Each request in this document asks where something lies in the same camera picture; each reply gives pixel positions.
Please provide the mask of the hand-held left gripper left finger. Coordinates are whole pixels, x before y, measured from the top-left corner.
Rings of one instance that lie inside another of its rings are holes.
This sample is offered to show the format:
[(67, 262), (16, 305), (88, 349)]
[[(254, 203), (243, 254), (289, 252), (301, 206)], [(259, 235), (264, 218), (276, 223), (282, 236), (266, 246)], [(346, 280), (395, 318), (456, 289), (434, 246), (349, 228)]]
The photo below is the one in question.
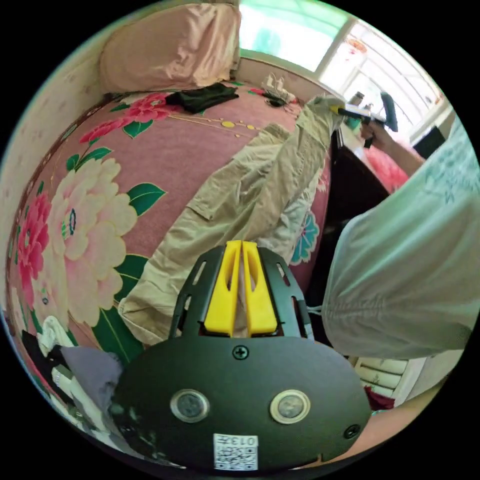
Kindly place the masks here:
[(204, 320), (210, 334), (231, 337), (234, 333), (240, 257), (241, 241), (227, 242)]

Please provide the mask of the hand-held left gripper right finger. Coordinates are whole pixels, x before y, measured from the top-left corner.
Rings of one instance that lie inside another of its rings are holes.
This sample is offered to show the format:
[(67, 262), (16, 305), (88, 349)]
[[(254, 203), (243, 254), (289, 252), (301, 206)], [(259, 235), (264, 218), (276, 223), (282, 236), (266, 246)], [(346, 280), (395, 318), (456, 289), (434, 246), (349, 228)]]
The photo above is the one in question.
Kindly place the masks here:
[(250, 337), (272, 335), (278, 321), (257, 244), (242, 242), (247, 332)]

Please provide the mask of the person's right hand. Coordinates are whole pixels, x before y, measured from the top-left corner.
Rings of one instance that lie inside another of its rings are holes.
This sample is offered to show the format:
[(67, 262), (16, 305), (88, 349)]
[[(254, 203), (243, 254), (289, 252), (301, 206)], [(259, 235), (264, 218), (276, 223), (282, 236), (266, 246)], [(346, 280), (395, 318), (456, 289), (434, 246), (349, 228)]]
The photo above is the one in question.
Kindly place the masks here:
[(362, 123), (360, 135), (364, 139), (365, 144), (371, 143), (371, 146), (374, 146), (384, 153), (389, 153), (395, 144), (395, 140), (390, 134), (376, 122), (370, 122), (368, 124)]

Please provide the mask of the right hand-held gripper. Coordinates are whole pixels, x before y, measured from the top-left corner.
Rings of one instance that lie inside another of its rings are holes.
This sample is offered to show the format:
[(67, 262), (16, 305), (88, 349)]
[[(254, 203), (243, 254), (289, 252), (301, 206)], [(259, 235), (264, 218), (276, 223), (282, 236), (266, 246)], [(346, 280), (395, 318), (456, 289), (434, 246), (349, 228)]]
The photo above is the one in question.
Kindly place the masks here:
[(351, 130), (354, 130), (360, 124), (368, 125), (369, 123), (375, 123), (383, 129), (387, 124), (385, 118), (372, 113), (369, 109), (361, 108), (354, 104), (331, 106), (330, 110), (339, 116), (343, 116), (345, 118), (344, 122)]

